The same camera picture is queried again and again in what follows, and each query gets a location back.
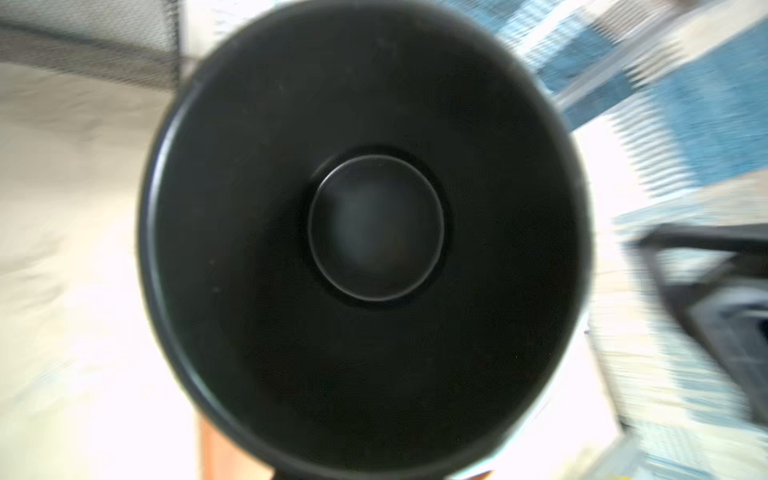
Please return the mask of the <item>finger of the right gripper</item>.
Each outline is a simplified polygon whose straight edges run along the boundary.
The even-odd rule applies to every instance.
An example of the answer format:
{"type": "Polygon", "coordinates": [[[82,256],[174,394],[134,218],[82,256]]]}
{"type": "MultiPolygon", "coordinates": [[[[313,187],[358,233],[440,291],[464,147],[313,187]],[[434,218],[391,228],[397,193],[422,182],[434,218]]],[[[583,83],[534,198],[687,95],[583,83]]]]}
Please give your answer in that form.
{"type": "Polygon", "coordinates": [[[767,424],[767,225],[665,223],[632,242],[664,309],[745,394],[767,424]],[[690,281],[670,279],[670,250],[723,253],[690,281]]]}

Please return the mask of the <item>black mug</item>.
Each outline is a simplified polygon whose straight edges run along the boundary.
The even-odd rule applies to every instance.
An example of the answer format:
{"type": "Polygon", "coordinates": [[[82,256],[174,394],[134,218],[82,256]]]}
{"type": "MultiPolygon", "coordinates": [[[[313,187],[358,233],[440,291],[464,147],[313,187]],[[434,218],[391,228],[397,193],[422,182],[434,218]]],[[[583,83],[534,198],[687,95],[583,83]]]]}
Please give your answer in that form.
{"type": "Polygon", "coordinates": [[[300,1],[179,89],[138,215],[181,385],[279,479],[446,479],[542,396],[590,281],[559,113],[433,1],[300,1]]]}

